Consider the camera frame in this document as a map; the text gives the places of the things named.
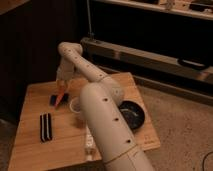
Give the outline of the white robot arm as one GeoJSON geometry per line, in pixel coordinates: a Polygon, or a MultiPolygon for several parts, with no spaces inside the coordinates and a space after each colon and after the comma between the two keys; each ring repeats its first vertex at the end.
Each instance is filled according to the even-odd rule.
{"type": "Polygon", "coordinates": [[[57,71],[59,80],[70,80],[73,67],[88,80],[80,91],[79,103],[106,170],[154,171],[118,109],[125,95],[122,86],[83,58],[80,44],[61,42],[58,52],[61,56],[57,71]]]}

